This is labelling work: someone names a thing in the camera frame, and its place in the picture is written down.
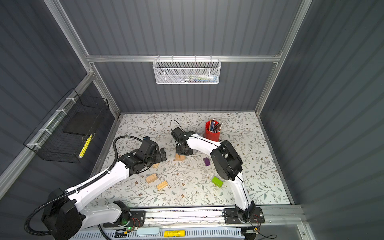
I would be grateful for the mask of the yellow label sticker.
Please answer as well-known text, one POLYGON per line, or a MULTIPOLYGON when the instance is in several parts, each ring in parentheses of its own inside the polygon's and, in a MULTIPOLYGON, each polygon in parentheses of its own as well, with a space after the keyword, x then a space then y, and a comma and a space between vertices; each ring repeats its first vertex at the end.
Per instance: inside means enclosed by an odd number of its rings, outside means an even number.
POLYGON ((185 230, 175 230, 175 231, 165 231, 164 232, 165 238, 185 237, 185 236, 186 236, 185 230))

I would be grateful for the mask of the purple block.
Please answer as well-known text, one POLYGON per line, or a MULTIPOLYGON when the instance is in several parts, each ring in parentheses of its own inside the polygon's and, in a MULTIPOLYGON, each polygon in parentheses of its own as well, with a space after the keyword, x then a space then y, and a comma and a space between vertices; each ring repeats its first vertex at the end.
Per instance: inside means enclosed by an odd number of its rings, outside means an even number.
POLYGON ((203 161, 204 161, 206 167, 211 165, 209 158, 203 158, 203 161))

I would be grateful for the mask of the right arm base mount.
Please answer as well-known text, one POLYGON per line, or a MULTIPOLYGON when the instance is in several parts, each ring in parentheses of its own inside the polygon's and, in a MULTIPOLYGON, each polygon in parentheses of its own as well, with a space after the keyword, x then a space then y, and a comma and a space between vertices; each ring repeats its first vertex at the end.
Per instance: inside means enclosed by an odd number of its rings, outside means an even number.
POLYGON ((242 211, 237 208, 226 208, 222 212, 225 223, 230 224, 264 224, 265 217, 261 208, 254 208, 252 211, 242 211))

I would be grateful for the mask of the pens in white basket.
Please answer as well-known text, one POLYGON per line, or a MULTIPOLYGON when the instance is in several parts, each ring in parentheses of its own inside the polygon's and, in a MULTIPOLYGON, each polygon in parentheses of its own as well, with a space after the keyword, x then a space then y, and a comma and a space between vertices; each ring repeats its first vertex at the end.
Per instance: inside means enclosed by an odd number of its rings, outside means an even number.
POLYGON ((192 83, 192 84, 217 84, 219 83, 219 76, 217 75, 192 75, 192 76, 184 76, 178 81, 184 83, 192 83))

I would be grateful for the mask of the yellow marker in basket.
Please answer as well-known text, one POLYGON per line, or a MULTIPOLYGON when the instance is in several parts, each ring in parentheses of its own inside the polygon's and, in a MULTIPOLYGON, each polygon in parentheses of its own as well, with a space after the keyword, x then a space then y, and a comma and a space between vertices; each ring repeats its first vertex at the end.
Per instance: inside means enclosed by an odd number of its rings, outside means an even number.
POLYGON ((93 135, 90 135, 90 136, 87 138, 87 140, 85 141, 85 143, 84 143, 84 145, 83 145, 83 147, 82 147, 82 149, 81 149, 81 151, 80 151, 80 153, 79 153, 79 159, 81 159, 81 158, 84 157, 84 155, 85 155, 85 153, 86 153, 86 151, 87 151, 87 149, 88 149, 88 147, 89 147, 89 145, 90 145, 92 139, 93 139, 93 135))

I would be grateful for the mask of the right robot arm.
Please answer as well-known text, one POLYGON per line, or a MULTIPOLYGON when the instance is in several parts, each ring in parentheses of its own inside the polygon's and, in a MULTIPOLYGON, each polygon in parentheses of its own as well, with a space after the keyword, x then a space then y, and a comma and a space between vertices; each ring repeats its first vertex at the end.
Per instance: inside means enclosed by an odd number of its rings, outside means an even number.
POLYGON ((219 176, 228 181, 235 197, 235 208, 243 223, 250 221, 256 205, 250 198, 243 178, 243 161, 229 141, 215 142, 193 131, 184 132, 177 127, 171 131, 178 155, 190 156, 194 150, 211 157, 219 176))

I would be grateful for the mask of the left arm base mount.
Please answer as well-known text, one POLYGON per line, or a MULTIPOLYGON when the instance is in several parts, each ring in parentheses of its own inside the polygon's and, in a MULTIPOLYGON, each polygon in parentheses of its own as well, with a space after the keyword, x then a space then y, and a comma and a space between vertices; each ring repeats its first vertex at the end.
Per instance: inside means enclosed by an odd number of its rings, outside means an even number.
POLYGON ((142 227, 146 218, 146 211, 123 212, 121 216, 113 223, 104 223, 104 228, 133 228, 142 227))

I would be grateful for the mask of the red pen cup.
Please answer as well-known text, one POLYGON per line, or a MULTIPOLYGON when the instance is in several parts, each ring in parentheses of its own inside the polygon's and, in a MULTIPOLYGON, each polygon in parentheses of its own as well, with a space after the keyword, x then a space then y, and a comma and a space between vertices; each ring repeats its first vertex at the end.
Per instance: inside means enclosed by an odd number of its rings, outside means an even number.
POLYGON ((219 142, 220 141, 220 131, 217 129, 216 131, 212 131, 211 127, 216 126, 219 122, 216 120, 207 121, 205 124, 205 132, 204 137, 208 140, 219 142))

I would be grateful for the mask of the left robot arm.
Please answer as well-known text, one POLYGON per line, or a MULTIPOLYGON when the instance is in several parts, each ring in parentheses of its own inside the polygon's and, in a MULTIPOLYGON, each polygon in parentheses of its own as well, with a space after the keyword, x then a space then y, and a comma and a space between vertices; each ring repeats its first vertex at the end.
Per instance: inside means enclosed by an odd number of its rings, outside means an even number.
POLYGON ((112 223, 120 227, 133 224, 130 209, 122 201, 89 208, 88 204, 116 183, 148 170, 152 165, 166 161, 163 148, 145 137, 141 146, 131 152, 115 156, 110 167, 87 181, 66 191, 53 191, 45 207, 42 222, 56 240, 68 240, 78 231, 112 223))

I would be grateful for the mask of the black foam pad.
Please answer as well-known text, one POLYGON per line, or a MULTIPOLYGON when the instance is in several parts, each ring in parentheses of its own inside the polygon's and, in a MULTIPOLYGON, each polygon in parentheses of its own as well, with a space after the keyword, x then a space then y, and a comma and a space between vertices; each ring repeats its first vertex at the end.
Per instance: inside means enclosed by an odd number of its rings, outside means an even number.
POLYGON ((79 136, 92 135, 101 124, 101 117, 93 113, 76 113, 67 125, 63 132, 79 136))

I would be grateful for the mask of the green block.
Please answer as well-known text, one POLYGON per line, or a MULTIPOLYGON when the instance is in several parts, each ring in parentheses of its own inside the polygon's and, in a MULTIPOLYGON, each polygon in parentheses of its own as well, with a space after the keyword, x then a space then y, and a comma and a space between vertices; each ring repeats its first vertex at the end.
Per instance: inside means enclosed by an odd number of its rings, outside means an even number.
POLYGON ((219 188, 221 188, 222 185, 223 185, 223 181, 221 181, 221 180, 220 180, 219 178, 217 178, 217 177, 213 177, 213 178, 212 178, 212 183, 213 183, 215 186, 219 187, 219 188))

